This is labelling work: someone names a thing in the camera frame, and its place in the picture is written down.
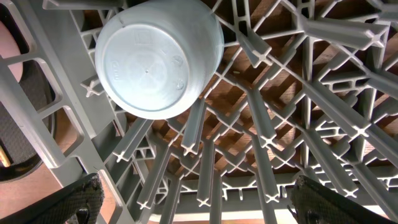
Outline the pink bowl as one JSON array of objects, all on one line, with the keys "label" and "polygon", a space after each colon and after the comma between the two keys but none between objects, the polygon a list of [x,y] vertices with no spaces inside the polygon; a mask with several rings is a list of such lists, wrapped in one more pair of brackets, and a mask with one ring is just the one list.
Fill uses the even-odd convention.
[{"label": "pink bowl", "polygon": [[[1,22],[1,57],[9,58],[21,54],[19,47],[9,32],[8,28]],[[17,62],[8,66],[17,82],[20,82],[23,74],[23,63]]]}]

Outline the round black tray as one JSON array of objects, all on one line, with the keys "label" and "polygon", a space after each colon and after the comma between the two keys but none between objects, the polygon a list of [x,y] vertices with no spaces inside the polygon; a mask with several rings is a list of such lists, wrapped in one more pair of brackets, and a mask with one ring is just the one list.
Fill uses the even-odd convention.
[{"label": "round black tray", "polygon": [[[1,182],[13,182],[42,165],[44,147],[55,136],[56,115],[40,112],[59,101],[59,86],[40,36],[32,27],[37,16],[29,2],[1,1],[1,22],[15,39],[21,54],[1,57],[1,147],[11,162],[1,163]],[[20,82],[9,65],[23,63]]]}]

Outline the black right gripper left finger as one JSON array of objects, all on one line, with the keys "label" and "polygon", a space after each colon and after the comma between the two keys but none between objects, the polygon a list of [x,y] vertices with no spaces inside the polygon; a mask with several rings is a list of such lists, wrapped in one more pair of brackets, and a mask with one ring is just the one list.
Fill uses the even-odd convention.
[{"label": "black right gripper left finger", "polygon": [[96,223],[104,201],[97,173],[89,174],[28,207],[1,219],[1,224]]}]

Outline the wooden chopstick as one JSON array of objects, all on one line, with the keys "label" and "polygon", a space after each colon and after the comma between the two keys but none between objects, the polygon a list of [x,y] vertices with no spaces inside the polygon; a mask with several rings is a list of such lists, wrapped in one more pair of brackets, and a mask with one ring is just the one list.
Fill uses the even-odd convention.
[{"label": "wooden chopstick", "polygon": [[4,149],[1,146],[0,146],[0,158],[1,158],[1,162],[2,162],[4,167],[10,167],[11,166],[11,162],[8,159]]}]

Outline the grey dishwasher rack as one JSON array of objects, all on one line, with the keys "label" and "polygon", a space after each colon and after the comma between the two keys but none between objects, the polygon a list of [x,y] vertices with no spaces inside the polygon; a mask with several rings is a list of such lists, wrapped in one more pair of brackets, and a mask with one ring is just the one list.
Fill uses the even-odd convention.
[{"label": "grey dishwasher rack", "polygon": [[194,104],[128,113],[95,67],[103,26],[146,1],[20,1],[59,86],[42,156],[61,187],[97,173],[112,223],[279,223],[298,176],[397,220],[397,2],[201,1],[224,37]]}]

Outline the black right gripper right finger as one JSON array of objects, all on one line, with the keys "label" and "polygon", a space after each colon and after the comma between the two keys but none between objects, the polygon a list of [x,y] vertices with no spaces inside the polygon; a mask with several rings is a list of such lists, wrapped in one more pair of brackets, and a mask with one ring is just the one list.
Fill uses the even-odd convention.
[{"label": "black right gripper right finger", "polygon": [[396,224],[304,175],[297,177],[290,199],[298,224]]}]

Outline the light blue plastic cup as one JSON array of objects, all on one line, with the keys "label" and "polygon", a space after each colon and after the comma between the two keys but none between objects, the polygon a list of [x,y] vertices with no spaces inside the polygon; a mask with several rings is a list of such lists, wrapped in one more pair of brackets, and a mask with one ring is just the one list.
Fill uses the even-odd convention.
[{"label": "light blue plastic cup", "polygon": [[167,119],[189,109],[215,74],[224,37],[198,0],[146,1],[112,17],[99,33],[95,67],[122,109]]}]

